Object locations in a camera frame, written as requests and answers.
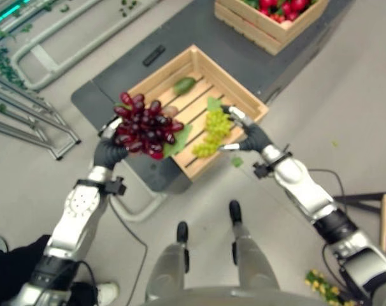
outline grape bunch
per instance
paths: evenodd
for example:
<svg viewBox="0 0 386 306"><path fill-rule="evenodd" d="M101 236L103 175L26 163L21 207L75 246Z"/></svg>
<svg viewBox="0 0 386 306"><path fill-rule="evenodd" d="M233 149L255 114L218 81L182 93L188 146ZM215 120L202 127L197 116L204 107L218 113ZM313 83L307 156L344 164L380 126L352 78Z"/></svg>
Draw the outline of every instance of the grape bunch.
<svg viewBox="0 0 386 306"><path fill-rule="evenodd" d="M122 104L114 107L114 112L122 118L115 132L115 144L123 145L132 153L142 152L154 159L162 159L164 144L175 144L173 133L181 131L184 125L164 115L158 100L146 107L143 94L131 98L122 92L120 99Z"/></svg>
<svg viewBox="0 0 386 306"><path fill-rule="evenodd" d="M206 126L204 130L207 136L204 137L204 143L196 145L192 153L198 158L205 158L216 153L224 137L230 135L231 123L228 115L223 113L221 108L211 110L206 117Z"/></svg>

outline green plant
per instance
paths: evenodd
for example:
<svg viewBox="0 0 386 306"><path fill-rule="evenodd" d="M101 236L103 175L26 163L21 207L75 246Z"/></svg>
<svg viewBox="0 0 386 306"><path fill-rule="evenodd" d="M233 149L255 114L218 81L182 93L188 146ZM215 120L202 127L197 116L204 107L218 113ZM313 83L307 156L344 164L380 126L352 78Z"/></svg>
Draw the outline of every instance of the green plant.
<svg viewBox="0 0 386 306"><path fill-rule="evenodd" d="M33 25L32 24L25 24L21 29L21 33L28 33L32 29Z"/></svg>
<svg viewBox="0 0 386 306"><path fill-rule="evenodd" d="M0 112L1 112L1 113L6 112L6 104L0 103Z"/></svg>
<svg viewBox="0 0 386 306"><path fill-rule="evenodd" d="M138 3L137 0L132 0L132 1L121 0L121 5L128 7L128 10L133 10L133 8L137 5L137 3ZM127 16L127 13L125 12L124 8L120 8L119 11L121 12L123 17Z"/></svg>
<svg viewBox="0 0 386 306"><path fill-rule="evenodd" d="M20 17L20 10L16 10L16 11L14 11L13 13L12 13L12 15L14 16L14 17Z"/></svg>
<svg viewBox="0 0 386 306"><path fill-rule="evenodd" d="M231 159L231 164L236 167L236 168L239 168L242 164L244 163L243 159L239 156L234 156L232 159Z"/></svg>
<svg viewBox="0 0 386 306"><path fill-rule="evenodd" d="M10 65L10 59L8 58L9 50L7 48L0 48L0 74L4 76L9 82L19 86L22 89L26 89L23 80L20 79L17 72Z"/></svg>
<svg viewBox="0 0 386 306"><path fill-rule="evenodd" d="M43 5L43 9L44 9L45 11L52 11L52 10L53 10L53 2L54 2L53 0L46 2L46 3Z"/></svg>
<svg viewBox="0 0 386 306"><path fill-rule="evenodd" d="M60 9L60 11L62 12L62 13L66 13L66 12L68 12L70 10L70 7L68 6L68 5L64 5L61 9Z"/></svg>

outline person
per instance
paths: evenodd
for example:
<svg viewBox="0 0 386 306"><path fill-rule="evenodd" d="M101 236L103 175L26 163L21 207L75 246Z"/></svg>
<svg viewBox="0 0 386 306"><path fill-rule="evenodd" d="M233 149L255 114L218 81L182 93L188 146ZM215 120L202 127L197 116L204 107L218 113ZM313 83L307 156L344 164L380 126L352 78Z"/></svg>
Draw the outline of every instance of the person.
<svg viewBox="0 0 386 306"><path fill-rule="evenodd" d="M35 242L10 252L0 250L0 305L17 295L20 288L29 281L49 238L49 235L43 235ZM96 289L99 306L108 306L119 295L118 285L114 282L98 284ZM95 304L93 286L84 282L75 282L72 285L67 306Z"/></svg>

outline black pants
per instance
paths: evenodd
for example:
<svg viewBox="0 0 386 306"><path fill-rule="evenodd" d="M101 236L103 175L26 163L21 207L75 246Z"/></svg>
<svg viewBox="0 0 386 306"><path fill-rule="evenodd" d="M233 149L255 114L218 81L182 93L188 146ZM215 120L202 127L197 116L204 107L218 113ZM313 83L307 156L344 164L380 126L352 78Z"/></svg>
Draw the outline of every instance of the black pants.
<svg viewBox="0 0 386 306"><path fill-rule="evenodd" d="M29 281L49 238L45 235L26 247L7 253L0 251L0 304L17 295ZM74 283L71 292L68 306L93 306L96 303L91 285Z"/></svg>

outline metal frame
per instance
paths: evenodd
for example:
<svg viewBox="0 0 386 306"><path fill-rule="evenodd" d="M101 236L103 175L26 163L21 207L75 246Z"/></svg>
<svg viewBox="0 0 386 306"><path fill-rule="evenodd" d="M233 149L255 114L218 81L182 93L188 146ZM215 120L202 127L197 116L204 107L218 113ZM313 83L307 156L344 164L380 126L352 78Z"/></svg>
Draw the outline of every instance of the metal frame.
<svg viewBox="0 0 386 306"><path fill-rule="evenodd" d="M63 73L73 67L76 63L81 61L85 56L91 53L94 49L103 44L106 40L111 38L115 33L145 12L147 9L152 7L156 2L160 0L144 0L144 5L137 5L128 15L127 18L121 18L120 22L110 27L103 34L99 35L95 40L91 41L87 46L77 51L73 56L66 59L63 63L57 64L52 57L46 52L45 49L40 45L42 41L51 37L58 30L69 24L72 20L79 17L87 10L91 9L94 5L99 3L101 0L88 0L85 4L73 11L62 20L58 21L52 27L49 27L46 31L43 31L40 35L30 40L22 48L16 51L11 57L11 65L19 74L19 77L24 80L25 86L33 90L39 90L59 78ZM29 77L19 66L19 61L29 52L32 52L37 60L42 63L48 73L38 82L33 83Z"/></svg>
<svg viewBox="0 0 386 306"><path fill-rule="evenodd" d="M28 3L26 7L21 8L22 14L16 18L11 15L12 18L7 18L5 22L0 22L0 28L4 32L11 32L15 30L17 27L24 24L27 20L35 16L35 14L39 13L43 7L44 4L49 2L49 0L31 0L32 3Z"/></svg>
<svg viewBox="0 0 386 306"><path fill-rule="evenodd" d="M335 201L345 204L346 206L351 206L359 208L361 210L365 210L367 212L374 212L376 214L380 214L382 210L381 207L367 205L361 203L361 201L381 201L383 199L384 194L386 194L386 191L383 193L366 193L346 196L334 196L333 199Z"/></svg>
<svg viewBox="0 0 386 306"><path fill-rule="evenodd" d="M54 110L51 105L37 97L30 95L25 90L17 87L9 81L6 81L1 76L0 86L28 100L28 102L30 102L33 106L35 106L35 108L37 108L34 109L24 105L22 102L10 96L7 96L0 89L0 102L16 108L20 111L20 113L23 113L24 115L11 112L8 109L6 109L4 112L0 111L0 113L6 117L9 117L10 119L13 119L14 121L25 124L36 133L37 137L33 134L30 134L26 131L22 131L17 127L13 127L3 122L0 122L0 133L23 140L33 145L37 145L39 147L43 147L49 150L49 152L56 160L62 159L65 153L67 153L75 145L81 143L79 137L74 133L74 131L70 127L67 126L62 117ZM48 124L49 126L52 126L53 128L59 129L60 131L67 133L69 136L68 142L60 148L54 147L50 143L46 133L38 126L38 122L43 122L45 124Z"/></svg>

